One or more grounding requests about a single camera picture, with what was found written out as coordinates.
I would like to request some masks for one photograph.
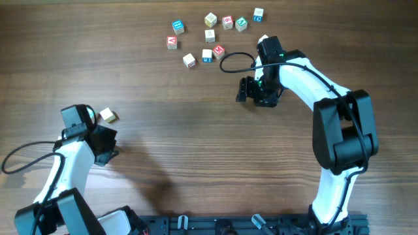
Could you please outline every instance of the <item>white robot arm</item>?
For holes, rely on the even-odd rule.
[[[347,205],[351,190],[358,174],[364,171],[363,157],[368,160],[378,150],[371,103],[367,107],[369,109],[366,110],[358,102],[360,97],[364,98],[363,101],[366,102],[370,99],[368,95],[364,95],[364,91],[356,91],[351,94],[347,88],[328,79],[312,66],[310,60],[300,51],[286,53],[282,50],[277,37],[269,38],[266,35],[261,37],[257,45],[257,51],[259,56],[254,64],[255,76],[254,78],[247,77],[241,80],[237,101],[245,101],[246,97],[250,97],[254,99],[257,106],[275,107],[283,89],[290,89],[314,111],[313,149],[322,170],[318,193],[312,203],[312,211],[319,226],[327,227],[339,223],[347,218]],[[339,121],[335,119],[349,116],[344,107],[337,101],[338,98],[342,97],[347,98],[347,101],[344,102],[351,102],[349,104],[350,109],[357,108],[355,111],[356,117],[353,118],[356,120],[353,121],[356,122],[355,124],[362,122],[361,131],[365,139],[364,146],[367,156],[361,154],[360,149],[362,147],[359,138],[352,133],[347,134],[349,130],[346,130],[346,132],[343,130],[343,133],[339,133],[340,136],[338,136],[338,133],[335,135],[335,131],[341,132]],[[334,104],[323,105],[323,103],[329,103],[329,101],[334,101]],[[327,147],[328,153],[327,151],[319,151],[319,148],[327,149]],[[321,156],[323,153],[328,154],[329,159]],[[340,157],[341,163],[337,161],[337,156]]]

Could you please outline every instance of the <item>table surface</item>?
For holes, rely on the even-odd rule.
[[[255,23],[255,7],[265,9]],[[218,16],[215,43],[204,17]],[[111,108],[121,153],[94,166],[85,199],[96,215],[129,205],[139,215],[305,213],[321,168],[312,151],[312,112],[291,91],[276,108],[235,102],[247,74],[203,64],[202,49],[257,55],[264,34],[299,49],[330,79],[372,97],[380,148],[353,189],[349,211],[366,213],[372,234],[418,231],[418,20],[413,1],[194,1],[0,7],[0,160],[13,148],[55,140],[60,110]],[[249,20],[243,32],[219,19]],[[168,50],[181,19],[179,48]],[[197,66],[182,57],[192,53]],[[225,66],[248,67],[237,56]],[[17,168],[50,151],[12,158]],[[16,211],[44,186],[53,159],[0,174],[0,234],[15,234]]]

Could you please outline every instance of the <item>white cube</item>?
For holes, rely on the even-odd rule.
[[[215,41],[215,31],[213,29],[205,30],[204,36],[206,38],[206,42],[214,42]]]
[[[263,20],[263,12],[264,12],[264,9],[256,8],[254,10],[253,21],[255,21],[255,22],[262,22],[262,20]]]
[[[213,27],[216,24],[216,21],[217,18],[212,12],[204,18],[204,23],[209,27]]]
[[[185,57],[183,57],[183,62],[189,69],[196,65],[196,60],[191,54],[187,54]]]
[[[100,112],[100,116],[107,121],[108,123],[111,123],[116,119],[116,116],[113,114],[113,112],[109,108],[105,108]]]
[[[202,61],[203,61],[203,63],[211,63],[212,62],[212,51],[211,50],[203,49]]]

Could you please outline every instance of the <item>toy cube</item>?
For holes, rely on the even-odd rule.
[[[215,41],[215,31],[213,29],[205,30],[204,36],[206,38],[206,42],[214,42]]]
[[[177,49],[177,37],[176,36],[167,37],[167,47],[169,49]]]
[[[172,28],[176,34],[184,33],[184,25],[181,20],[176,20],[172,23]]]
[[[183,57],[183,62],[189,69],[196,65],[196,60],[191,54],[188,54],[185,57]]]
[[[234,20],[232,16],[222,18],[223,29],[232,29],[234,27]]]
[[[217,18],[212,12],[204,18],[204,23],[209,27],[213,27],[216,24],[216,21]]]
[[[263,20],[263,12],[264,12],[264,9],[256,8],[254,10],[253,21],[262,22],[262,20]]]
[[[100,116],[102,116],[102,118],[108,123],[111,123],[116,119],[116,116],[109,108],[102,110],[102,112],[100,112]]]
[[[207,49],[203,49],[202,60],[203,60],[203,63],[211,63],[212,62],[212,51],[207,50]]]
[[[216,59],[221,59],[225,55],[225,49],[221,45],[216,45],[215,48],[212,50]]]
[[[236,29],[241,32],[247,28],[248,22],[244,17],[241,17],[235,21]]]

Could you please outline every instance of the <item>black cable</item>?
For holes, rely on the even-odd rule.
[[[364,139],[363,139],[363,135],[362,132],[360,130],[359,124],[357,123],[357,120],[355,119],[355,116],[353,114],[353,111],[350,109],[350,107],[348,106],[347,102],[344,100],[344,98],[339,94],[339,92],[337,92],[334,88],[334,86],[330,85],[322,76],[320,76],[318,73],[316,73],[315,71],[313,71],[312,69],[309,69],[306,65],[299,65],[297,63],[288,63],[288,62],[284,62],[284,63],[271,63],[268,65],[260,65],[257,67],[252,67],[251,68],[247,68],[247,69],[240,69],[240,70],[225,70],[222,67],[222,63],[224,62],[225,59],[227,59],[228,57],[232,56],[232,55],[237,55],[237,54],[242,54],[242,55],[248,55],[250,58],[252,58],[252,60],[255,63],[254,57],[252,55],[249,55],[248,53],[245,52],[235,52],[235,53],[231,53],[226,55],[220,62],[219,67],[223,72],[227,72],[227,73],[238,73],[238,72],[247,72],[247,71],[254,71],[256,69],[260,69],[260,68],[264,68],[264,67],[270,67],[270,66],[280,66],[280,65],[289,65],[289,66],[294,66],[294,67],[298,67],[301,68],[305,71],[310,72],[312,75],[314,75],[316,78],[318,78],[322,83],[324,83],[325,86],[327,86],[330,91],[332,91],[338,98],[338,100],[340,101],[340,103],[344,106],[344,108],[346,109],[347,113],[349,114],[350,118],[353,121],[353,125],[355,127],[357,136],[359,137],[359,141],[360,141],[360,145],[361,145],[361,151],[362,151],[362,155],[363,155],[363,169],[362,170],[358,170],[356,172],[351,173],[347,178],[346,178],[346,184],[344,187],[344,191],[343,191],[343,195],[340,201],[340,204],[337,207],[336,213],[334,214],[334,216],[331,219],[331,222],[328,223],[325,228],[323,229],[323,233],[326,233],[327,231],[330,230],[330,228],[333,226],[333,224],[335,223],[335,220],[337,219],[337,217],[339,216],[339,214],[342,211],[342,208],[344,207],[344,202],[346,201],[346,197],[347,197],[347,193],[348,193],[348,189],[349,189],[349,185],[351,183],[351,179],[353,176],[362,174],[364,172],[367,171],[368,169],[368,154],[366,151],[366,145],[364,143]]]
[[[20,147],[16,148],[15,150],[11,151],[11,152],[10,152],[10,153],[6,156],[5,160],[3,160],[3,163],[1,164],[1,170],[2,170],[5,174],[15,174],[15,173],[17,173],[17,172],[21,172],[21,171],[25,170],[26,168],[29,168],[30,166],[34,165],[35,163],[40,162],[40,161],[42,161],[42,160],[44,160],[45,158],[50,157],[50,156],[57,155],[57,156],[59,156],[59,158],[61,159],[61,161],[60,161],[60,163],[59,163],[59,167],[58,167],[57,173],[55,174],[54,179],[52,180],[52,183],[51,183],[51,185],[50,185],[50,188],[48,189],[48,191],[47,191],[47,193],[46,193],[46,195],[45,195],[45,197],[44,197],[44,200],[41,202],[40,207],[39,207],[39,209],[38,209],[38,212],[37,212],[37,214],[36,214],[36,216],[35,216],[35,220],[33,221],[32,230],[31,230],[31,231],[32,231],[32,232],[31,232],[31,234],[32,234],[32,235],[35,235],[35,234],[36,234],[36,231],[37,231],[37,226],[38,226],[38,223],[39,223],[39,218],[40,218],[40,216],[42,215],[42,211],[43,211],[43,209],[44,209],[44,207],[45,207],[45,204],[47,203],[48,199],[51,197],[52,193],[54,192],[54,189],[55,189],[55,187],[56,187],[56,185],[57,185],[57,182],[58,182],[58,180],[59,180],[59,177],[61,176],[61,173],[62,173],[62,171],[63,171],[63,169],[64,169],[64,163],[65,163],[65,156],[64,156],[63,154],[61,154],[61,153],[48,153],[48,154],[43,155],[42,157],[39,157],[38,159],[36,159],[36,160],[34,160],[34,161],[32,161],[32,162],[28,163],[27,165],[25,165],[25,166],[23,166],[23,167],[21,167],[21,168],[19,168],[19,169],[17,169],[17,170],[12,170],[12,171],[8,171],[8,170],[6,170],[6,168],[5,168],[5,166],[6,166],[6,162],[7,162],[7,160],[8,160],[8,159],[9,159],[9,158],[13,155],[13,154],[15,154],[17,151],[19,151],[19,150],[21,150],[21,149],[23,149],[23,148],[26,148],[26,147],[28,147],[28,146],[33,146],[33,145],[35,145],[35,144],[55,144],[55,142],[53,142],[53,141],[38,141],[38,142],[32,142],[32,143],[24,144],[24,145],[22,145],[22,146],[20,146]]]
[[[221,69],[221,71],[222,72],[226,72],[226,73],[238,73],[238,72],[246,72],[246,71],[252,71],[252,70],[255,70],[254,68],[252,68],[252,66],[251,66],[251,68],[248,68],[248,69],[240,69],[240,70],[225,70],[225,69],[223,69],[222,68],[222,63],[228,58],[228,57],[230,57],[230,56],[233,56],[233,55],[246,55],[246,56],[248,56],[248,57],[250,57],[252,60],[253,60],[253,65],[255,66],[255,59],[254,59],[254,57],[252,56],[252,55],[250,55],[249,53],[246,53],[246,52],[233,52],[233,53],[229,53],[229,54],[227,54],[226,56],[224,56],[222,59],[221,59],[221,62],[219,63],[219,67],[220,67],[220,69]]]

